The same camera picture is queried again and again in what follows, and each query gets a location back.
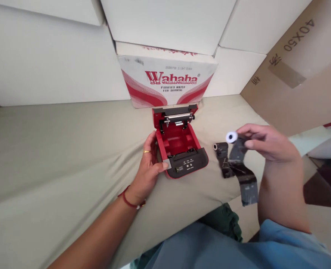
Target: red wave graphic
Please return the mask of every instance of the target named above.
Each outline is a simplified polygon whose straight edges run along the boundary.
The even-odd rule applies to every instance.
[[[167,100],[162,94],[152,88],[140,84],[123,70],[122,74],[135,108],[167,105]]]
[[[209,82],[210,82],[212,77],[213,77],[213,75],[211,75],[202,84],[194,87],[193,89],[191,89],[191,90],[187,91],[185,94],[183,94],[179,98],[177,104],[199,102],[202,99],[203,94],[204,94],[205,90],[207,89],[207,87],[209,85]]]

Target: fingernail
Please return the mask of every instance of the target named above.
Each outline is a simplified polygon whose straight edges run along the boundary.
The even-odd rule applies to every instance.
[[[245,147],[247,147],[248,149],[252,149],[254,147],[254,143],[251,140],[245,141],[244,143]]]

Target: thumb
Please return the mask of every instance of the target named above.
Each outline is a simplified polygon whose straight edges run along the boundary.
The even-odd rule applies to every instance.
[[[148,170],[148,175],[151,177],[155,177],[159,173],[165,171],[168,168],[167,163],[156,163],[154,164],[149,170]]]
[[[260,141],[260,140],[248,140],[245,142],[245,147],[248,149],[252,149],[255,151],[263,151],[270,153],[271,145],[268,142]]]

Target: brown cardboard box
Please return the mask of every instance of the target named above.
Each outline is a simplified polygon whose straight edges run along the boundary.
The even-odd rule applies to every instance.
[[[287,135],[331,122],[331,1],[309,4],[241,95]]]

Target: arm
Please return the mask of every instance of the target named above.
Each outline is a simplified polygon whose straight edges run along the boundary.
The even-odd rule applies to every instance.
[[[168,167],[166,163],[157,163],[155,141],[152,132],[143,146],[150,152],[143,153],[137,175],[125,192],[127,201],[133,205],[144,201],[152,192],[158,173]],[[49,269],[106,268],[136,214],[137,209],[127,205],[122,196],[118,197]]]
[[[266,159],[259,191],[259,224],[270,219],[310,233],[303,196],[303,162],[298,150],[272,126],[246,124],[237,132],[250,138],[245,143],[248,149]]]

